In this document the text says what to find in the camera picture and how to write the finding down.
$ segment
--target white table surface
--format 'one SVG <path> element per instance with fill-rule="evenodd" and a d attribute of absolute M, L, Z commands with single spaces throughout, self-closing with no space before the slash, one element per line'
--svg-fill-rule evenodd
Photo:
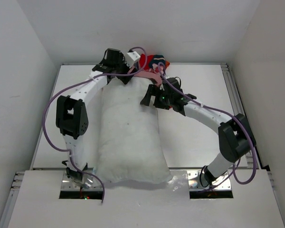
<path fill-rule="evenodd" d="M 100 200 L 59 199 L 63 171 L 26 171 L 9 228 L 283 228 L 266 170 L 233 199 L 189 199 L 187 174 L 164 185 L 107 188 Z M 238 170 L 246 180 L 251 170 Z"/>
<path fill-rule="evenodd" d="M 61 66 L 54 94 L 63 88 L 85 80 L 93 66 Z M 197 96 L 205 104 L 233 113 L 225 80 L 220 65 L 171 64 L 169 76 L 179 76 L 185 93 Z M 69 90 L 63 95 L 75 91 Z M 89 150 L 88 166 L 93 167 L 97 159 L 97 145 L 100 129 L 101 92 L 87 107 L 89 127 L 84 135 L 85 149 Z M 219 153 L 218 136 L 198 121 L 184 117 L 173 110 L 158 110 L 160 138 L 163 152 L 169 167 L 202 167 L 208 165 Z M 56 101 L 51 105 L 46 128 L 52 142 L 65 148 L 59 129 L 55 125 Z M 43 133 L 37 145 L 33 168 L 64 168 L 61 164 L 67 155 L 57 152 L 47 143 Z M 245 158 L 241 167 L 247 166 Z"/>

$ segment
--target black connector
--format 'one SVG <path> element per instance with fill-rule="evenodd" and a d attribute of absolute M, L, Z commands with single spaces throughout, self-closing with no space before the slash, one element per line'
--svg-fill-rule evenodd
<path fill-rule="evenodd" d="M 67 161 L 63 161 L 62 164 L 66 165 L 67 166 Z M 87 164 L 85 165 L 85 167 L 82 169 L 82 171 L 84 170 L 87 170 Z M 77 181 L 82 181 L 82 177 L 83 177 L 83 174 L 81 172 L 78 172 L 78 171 L 74 171 L 74 170 L 71 170 L 69 167 L 66 168 L 66 174 L 67 174 L 67 177 L 68 178 L 73 178 L 74 180 L 77 180 Z"/>
<path fill-rule="evenodd" d="M 70 96 L 57 99 L 56 126 L 60 133 L 77 139 L 86 132 L 88 125 L 86 106 L 82 100 L 74 100 Z"/>
<path fill-rule="evenodd" d="M 244 126 L 255 147 L 256 140 L 252 134 L 248 119 L 243 114 L 237 114 L 235 117 Z M 244 132 L 234 120 L 222 123 L 218 128 L 218 136 L 220 152 L 229 162 L 235 163 L 251 149 Z"/>
<path fill-rule="evenodd" d="M 110 74 L 127 74 L 130 68 L 125 62 L 123 53 L 120 50 L 108 48 L 104 53 L 104 58 L 99 64 L 92 69 L 93 71 L 100 71 Z M 132 79 L 133 76 L 117 76 L 125 85 Z"/>
<path fill-rule="evenodd" d="M 204 179 L 207 181 L 208 184 L 212 183 L 217 178 L 212 175 L 212 173 L 208 170 L 207 166 L 204 166 L 203 169 L 200 171 L 199 181 L 200 181 L 201 186 L 205 188 L 206 186 L 202 185 L 202 180 L 201 180 L 203 170 L 204 170 L 204 174 L 203 174 Z"/>
<path fill-rule="evenodd" d="M 170 77 L 167 79 L 170 84 L 172 84 L 176 89 L 182 92 L 180 84 L 175 77 Z M 155 85 L 149 85 L 146 95 L 141 101 L 141 105 L 149 106 L 151 96 L 155 96 L 154 106 L 161 109 L 170 109 L 173 108 L 174 111 L 185 115 L 184 106 L 190 101 L 185 98 L 177 91 L 171 88 L 167 82 L 162 83 L 163 89 Z M 196 99 L 196 96 L 191 94 L 186 94 L 191 99 Z"/>

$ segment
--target white pillow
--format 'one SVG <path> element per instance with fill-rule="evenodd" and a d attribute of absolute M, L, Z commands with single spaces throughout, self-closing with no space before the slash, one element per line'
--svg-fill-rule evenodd
<path fill-rule="evenodd" d="M 93 172 L 103 182 L 172 179 L 162 152 L 157 110 L 140 105 L 150 83 L 133 77 L 124 85 L 116 78 L 104 87 L 99 157 Z"/>

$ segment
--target metal bracket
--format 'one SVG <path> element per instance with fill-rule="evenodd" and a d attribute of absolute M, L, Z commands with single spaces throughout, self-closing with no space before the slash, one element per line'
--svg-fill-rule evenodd
<path fill-rule="evenodd" d="M 10 218 L 13 213 L 20 186 L 23 180 L 24 172 L 16 172 L 14 180 L 10 188 L 10 194 L 6 201 L 3 214 L 0 220 L 0 228 L 7 228 L 10 223 Z"/>
<path fill-rule="evenodd" d="M 63 173 L 60 191 L 80 191 L 81 184 L 82 183 L 74 182 L 74 179 L 68 178 L 67 172 L 65 171 Z M 101 186 L 90 187 L 88 189 L 85 189 L 85 191 L 102 191 L 102 188 Z"/>
<path fill-rule="evenodd" d="M 187 170 L 189 191 L 200 191 L 204 188 L 200 184 L 200 170 Z M 228 172 L 225 172 L 222 176 L 218 177 L 213 181 L 213 185 L 219 185 L 223 180 L 228 177 Z M 224 183 L 220 184 L 218 187 L 213 189 L 213 191 L 232 191 L 230 180 L 226 180 Z"/>

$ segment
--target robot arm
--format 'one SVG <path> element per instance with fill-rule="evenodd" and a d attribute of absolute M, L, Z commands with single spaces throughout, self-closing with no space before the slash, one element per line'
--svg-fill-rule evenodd
<path fill-rule="evenodd" d="M 175 89 L 182 92 L 176 78 L 172 77 L 167 80 Z M 175 89 L 171 88 L 166 82 L 163 82 L 161 87 L 149 85 L 147 93 L 141 101 L 141 105 L 149 106 L 151 96 L 155 96 L 153 104 L 155 107 L 162 109 L 173 108 L 174 111 L 184 116 L 198 120 L 218 134 L 220 153 L 213 162 L 205 167 L 200 177 L 202 186 L 211 185 L 212 182 L 225 173 L 233 163 L 250 151 L 248 140 L 241 128 L 230 116 L 204 108 L 182 96 L 176 92 Z M 186 95 L 198 101 L 196 96 L 191 94 Z M 256 141 L 247 118 L 242 114 L 238 114 L 235 117 L 244 126 L 253 142 L 253 146 L 255 146 Z"/>
<path fill-rule="evenodd" d="M 88 79 L 101 73 L 92 71 Z M 60 128 L 66 142 L 66 148 L 72 150 L 75 165 L 81 170 L 87 168 L 83 143 L 83 134 L 85 134 L 89 124 L 86 105 L 106 84 L 107 76 L 101 76 L 83 85 L 71 96 L 60 96 L 57 99 L 56 126 Z M 70 160 L 65 164 L 68 167 L 68 172 L 71 172 L 70 170 L 76 171 Z"/>

